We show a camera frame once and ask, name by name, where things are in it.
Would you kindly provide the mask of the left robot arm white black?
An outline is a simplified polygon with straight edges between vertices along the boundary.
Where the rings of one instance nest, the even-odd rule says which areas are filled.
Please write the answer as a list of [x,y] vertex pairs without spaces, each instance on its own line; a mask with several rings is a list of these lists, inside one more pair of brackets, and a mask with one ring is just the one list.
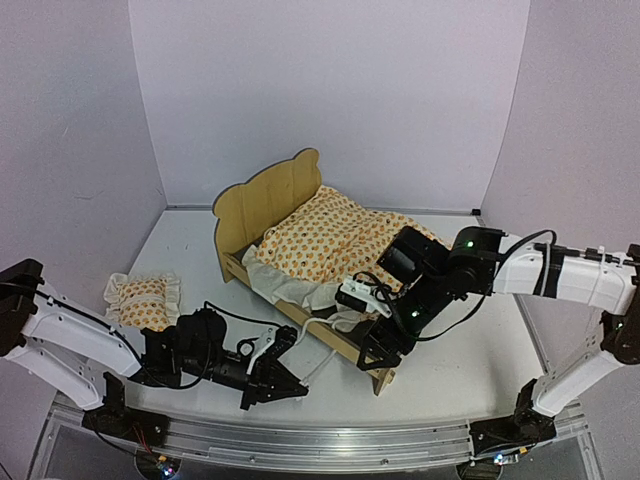
[[295,328],[265,323],[259,337],[225,349],[227,322],[206,303],[157,332],[118,325],[83,309],[48,285],[43,266],[25,259],[1,273],[1,357],[36,374],[72,399],[114,437],[134,428],[134,415],[107,398],[110,381],[189,390],[207,381],[241,392],[240,407],[304,397],[308,388],[280,361],[297,341]]

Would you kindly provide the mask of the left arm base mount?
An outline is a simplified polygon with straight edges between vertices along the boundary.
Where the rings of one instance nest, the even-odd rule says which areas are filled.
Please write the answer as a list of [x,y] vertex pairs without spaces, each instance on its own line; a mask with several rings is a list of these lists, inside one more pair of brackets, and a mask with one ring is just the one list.
[[85,411],[82,426],[102,435],[137,441],[148,447],[163,446],[168,434],[169,417],[127,406],[124,384],[109,372],[105,372],[102,379],[106,388],[101,397],[102,404]]

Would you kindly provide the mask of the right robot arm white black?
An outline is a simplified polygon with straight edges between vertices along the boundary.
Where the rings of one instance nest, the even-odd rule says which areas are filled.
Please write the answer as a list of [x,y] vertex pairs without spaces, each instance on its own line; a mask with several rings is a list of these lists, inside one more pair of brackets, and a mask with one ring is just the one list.
[[524,404],[509,414],[503,433],[524,443],[611,373],[639,362],[639,248],[563,246],[550,229],[520,237],[500,229],[469,226],[446,247],[406,226],[377,264],[400,283],[391,293],[378,278],[362,303],[378,316],[361,341],[361,370],[394,368],[418,344],[450,332],[426,333],[446,308],[469,296],[511,296],[525,306],[554,303],[566,313],[571,340],[557,341],[545,374],[522,390]]

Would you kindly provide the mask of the wooden pet bed frame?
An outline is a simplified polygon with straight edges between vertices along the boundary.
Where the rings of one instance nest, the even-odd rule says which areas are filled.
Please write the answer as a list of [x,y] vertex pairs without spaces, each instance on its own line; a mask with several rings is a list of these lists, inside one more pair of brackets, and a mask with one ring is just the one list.
[[[319,152],[305,148],[292,159],[272,164],[246,182],[232,185],[218,195],[212,205],[212,213],[218,219],[213,239],[225,283],[237,279],[251,287],[246,268],[235,254],[258,241],[268,228],[285,219],[316,193],[322,184],[318,161]],[[300,327],[311,318],[311,311],[294,303],[278,300],[273,306]],[[310,325],[310,333],[356,364],[359,349],[343,334],[319,323]],[[376,397],[395,378],[393,368],[365,373],[372,378]]]

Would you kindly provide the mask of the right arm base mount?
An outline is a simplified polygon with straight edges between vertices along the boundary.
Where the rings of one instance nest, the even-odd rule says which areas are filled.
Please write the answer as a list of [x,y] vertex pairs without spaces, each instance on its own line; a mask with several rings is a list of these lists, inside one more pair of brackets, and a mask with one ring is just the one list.
[[521,448],[552,440],[556,436],[554,417],[533,409],[533,390],[536,380],[529,381],[519,392],[511,415],[476,420],[470,423],[469,435],[474,460],[509,455]]

